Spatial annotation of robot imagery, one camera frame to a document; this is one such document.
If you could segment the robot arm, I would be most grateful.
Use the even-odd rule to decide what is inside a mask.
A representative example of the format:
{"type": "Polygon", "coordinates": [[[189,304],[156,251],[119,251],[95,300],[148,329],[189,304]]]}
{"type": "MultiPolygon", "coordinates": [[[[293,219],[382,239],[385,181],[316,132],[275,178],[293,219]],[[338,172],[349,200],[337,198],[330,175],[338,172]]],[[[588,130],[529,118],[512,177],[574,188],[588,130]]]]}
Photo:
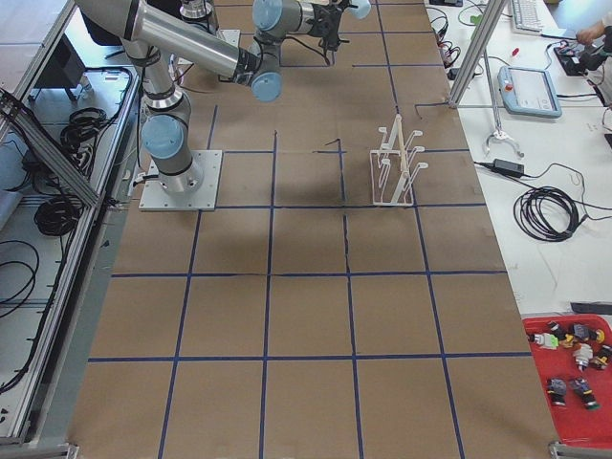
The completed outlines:
{"type": "Polygon", "coordinates": [[[243,49],[222,39],[210,1],[185,1],[174,17],[145,1],[80,1],[80,11],[118,37],[142,78],[143,102],[149,113],[142,143],[158,169],[160,188],[187,194],[201,186],[205,169],[187,145],[191,113],[188,97],[173,80],[162,54],[183,58],[225,80],[247,86],[256,99],[276,100],[282,90],[280,49],[294,34],[316,37],[323,52],[341,44],[342,15],[358,17],[370,5],[352,1],[255,1],[253,43],[243,49]]]}

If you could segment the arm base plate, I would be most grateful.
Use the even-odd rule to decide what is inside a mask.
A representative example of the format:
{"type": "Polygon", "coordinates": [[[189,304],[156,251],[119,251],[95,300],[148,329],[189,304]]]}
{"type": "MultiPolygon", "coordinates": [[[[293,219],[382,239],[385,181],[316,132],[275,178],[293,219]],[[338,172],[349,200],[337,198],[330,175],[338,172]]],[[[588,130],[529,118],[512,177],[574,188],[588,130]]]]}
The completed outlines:
{"type": "Polygon", "coordinates": [[[222,169],[222,150],[192,150],[190,169],[176,176],[164,175],[151,160],[139,209],[143,211],[214,211],[222,169]]]}

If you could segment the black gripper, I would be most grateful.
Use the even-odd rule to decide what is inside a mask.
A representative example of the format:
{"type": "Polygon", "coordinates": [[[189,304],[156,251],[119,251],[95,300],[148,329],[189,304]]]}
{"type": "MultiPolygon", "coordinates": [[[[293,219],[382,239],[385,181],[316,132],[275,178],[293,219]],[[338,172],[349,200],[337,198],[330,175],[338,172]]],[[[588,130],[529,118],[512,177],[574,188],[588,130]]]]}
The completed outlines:
{"type": "Polygon", "coordinates": [[[321,48],[338,48],[343,43],[339,37],[339,25],[347,2],[329,1],[327,5],[312,2],[311,5],[314,16],[308,20],[308,35],[319,38],[321,48]]]}

